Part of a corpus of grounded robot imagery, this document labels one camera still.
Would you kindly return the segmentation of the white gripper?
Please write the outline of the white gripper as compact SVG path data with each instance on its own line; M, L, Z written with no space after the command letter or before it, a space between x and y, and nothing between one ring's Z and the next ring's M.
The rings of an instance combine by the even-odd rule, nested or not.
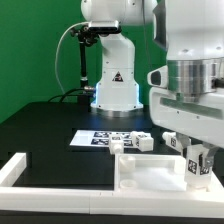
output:
M178 132L179 152L191 145L189 137L201 140L202 167L212 168L218 147L224 148L224 89L201 95L198 103L178 102L174 93L156 87L149 98L153 123Z

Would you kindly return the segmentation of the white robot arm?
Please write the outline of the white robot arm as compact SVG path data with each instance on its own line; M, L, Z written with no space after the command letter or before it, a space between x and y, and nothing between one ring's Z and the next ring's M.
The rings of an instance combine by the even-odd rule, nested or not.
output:
M81 0L87 30L100 38L102 76L91 107L105 113L141 106L125 26L151 27L157 60L148 71L154 124L202 142L202 164L224 149L224 0Z

